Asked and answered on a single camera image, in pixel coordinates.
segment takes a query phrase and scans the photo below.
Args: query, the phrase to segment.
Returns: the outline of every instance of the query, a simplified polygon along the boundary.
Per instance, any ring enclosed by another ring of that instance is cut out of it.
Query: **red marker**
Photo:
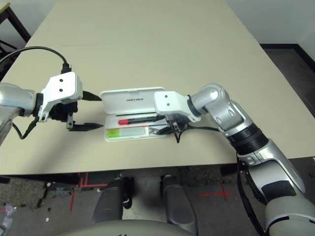
[[[145,123],[145,122],[155,122],[158,120],[164,119],[164,116],[155,116],[155,117],[142,117],[142,118],[133,118],[133,119],[121,119],[118,121],[118,124],[136,124],[136,123]]]

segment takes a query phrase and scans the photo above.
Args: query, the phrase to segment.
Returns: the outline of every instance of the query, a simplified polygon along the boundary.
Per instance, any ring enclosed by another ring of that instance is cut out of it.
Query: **black cord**
[[[217,128],[207,127],[207,126],[196,127],[196,126],[192,126],[190,124],[187,125],[187,128],[185,130],[188,130],[188,129],[205,129],[205,130],[212,130],[212,131],[219,132],[219,130]]]
[[[12,123],[13,128],[16,130],[16,132],[18,133],[20,139],[24,139],[28,136],[28,134],[35,128],[35,126],[37,125],[37,122],[39,121],[39,117],[35,117],[35,119],[29,124],[27,130],[25,131],[25,134],[22,135],[21,131],[19,130],[19,128],[15,125],[15,123]]]
[[[158,132],[158,135],[163,135],[163,134],[169,134],[169,133],[173,133],[176,139],[176,142],[179,143],[181,140],[181,135],[184,131],[189,130],[189,129],[203,129],[203,130],[211,130],[211,131],[216,131],[219,132],[219,130],[217,128],[213,128],[213,127],[207,127],[207,126],[203,126],[203,127],[196,127],[196,126],[192,126],[187,124],[185,129],[182,130],[181,132],[179,132],[179,134],[176,133],[175,128],[172,125],[172,122],[168,122],[169,123],[169,127],[168,130],[166,130],[165,128],[163,129],[163,132]]]
[[[52,53],[56,54],[57,56],[59,56],[63,60],[63,68],[61,70],[62,74],[71,71],[70,65],[68,64],[67,60],[65,59],[65,57],[63,55],[61,55],[59,52],[55,51],[54,49],[47,48],[47,47],[41,47],[41,46],[31,46],[31,47],[25,47],[25,48],[18,49],[16,51],[6,55],[4,58],[2,58],[0,60],[0,65],[2,63],[4,63],[6,60],[11,59],[12,57],[14,57],[15,55],[17,55],[21,52],[28,51],[28,50],[34,50],[34,49],[46,50],[46,51],[52,52]]]
[[[256,214],[251,206],[250,201],[248,200],[245,191],[243,189],[243,185],[242,185],[242,180],[241,180],[241,161],[239,159],[239,157],[237,156],[236,153],[236,159],[237,159],[237,176],[236,176],[236,180],[237,180],[237,187],[238,187],[238,191],[240,193],[245,211],[249,217],[249,219],[251,220],[252,224],[254,225],[257,233],[259,236],[266,236],[266,233],[264,232],[263,228],[261,227],[259,221],[257,220]]]

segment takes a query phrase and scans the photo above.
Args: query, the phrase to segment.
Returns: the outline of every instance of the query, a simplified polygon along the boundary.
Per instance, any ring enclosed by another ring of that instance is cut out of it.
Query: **white table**
[[[281,72],[222,0],[60,0],[27,46],[62,53],[84,90],[162,86],[194,94],[218,83],[288,158],[315,154],[315,119]],[[40,92],[60,72],[46,51],[22,53],[3,82]],[[101,102],[79,101],[78,124],[103,123]],[[25,131],[32,118],[16,118]],[[212,125],[203,117],[204,125]],[[104,129],[69,132],[40,123],[21,141],[11,130],[0,148],[0,174],[44,174],[235,162],[219,133],[108,143]]]

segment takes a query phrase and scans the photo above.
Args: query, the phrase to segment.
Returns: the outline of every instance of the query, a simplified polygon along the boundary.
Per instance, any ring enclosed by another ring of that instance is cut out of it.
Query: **open case lid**
[[[126,115],[155,112],[154,93],[165,91],[163,87],[127,88],[100,93],[107,114]]]

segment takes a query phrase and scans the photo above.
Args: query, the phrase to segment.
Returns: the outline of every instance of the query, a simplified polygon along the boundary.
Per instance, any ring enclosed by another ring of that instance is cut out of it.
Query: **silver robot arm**
[[[0,146],[17,116],[33,115],[38,122],[46,122],[55,105],[72,103],[82,97],[82,82],[74,72],[51,77],[46,87],[37,94],[33,90],[0,83]]]
[[[201,114],[210,114],[240,161],[247,165],[246,176],[255,197],[266,204],[265,231],[272,236],[314,234],[315,206],[304,197],[300,175],[228,93],[220,85],[210,84],[191,97],[179,95],[174,91],[156,92],[157,113],[166,118],[181,114],[191,122],[199,121]]]

